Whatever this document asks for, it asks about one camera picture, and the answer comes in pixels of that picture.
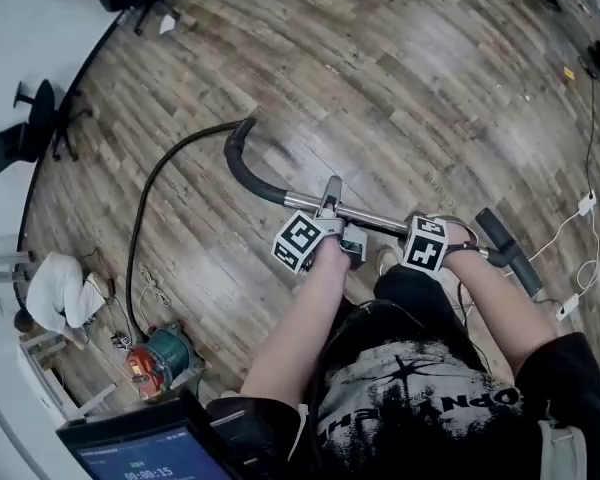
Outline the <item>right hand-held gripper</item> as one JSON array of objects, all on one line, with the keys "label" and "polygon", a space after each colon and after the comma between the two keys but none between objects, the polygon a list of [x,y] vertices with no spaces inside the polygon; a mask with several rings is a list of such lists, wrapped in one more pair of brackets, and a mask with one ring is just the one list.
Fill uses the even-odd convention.
[{"label": "right hand-held gripper", "polygon": [[477,246],[476,233],[464,222],[416,215],[403,249],[402,265],[419,272],[438,272],[449,246]]}]

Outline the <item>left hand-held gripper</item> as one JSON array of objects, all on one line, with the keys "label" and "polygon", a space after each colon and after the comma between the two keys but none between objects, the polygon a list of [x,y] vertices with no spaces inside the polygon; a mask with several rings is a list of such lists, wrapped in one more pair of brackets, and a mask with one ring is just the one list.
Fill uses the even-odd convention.
[{"label": "left hand-held gripper", "polygon": [[341,178],[331,176],[319,205],[319,217],[297,210],[276,234],[271,254],[292,273],[306,274],[313,265],[315,250],[329,236],[339,240],[340,250],[349,256],[352,269],[366,262],[367,234],[336,217],[341,192]]}]

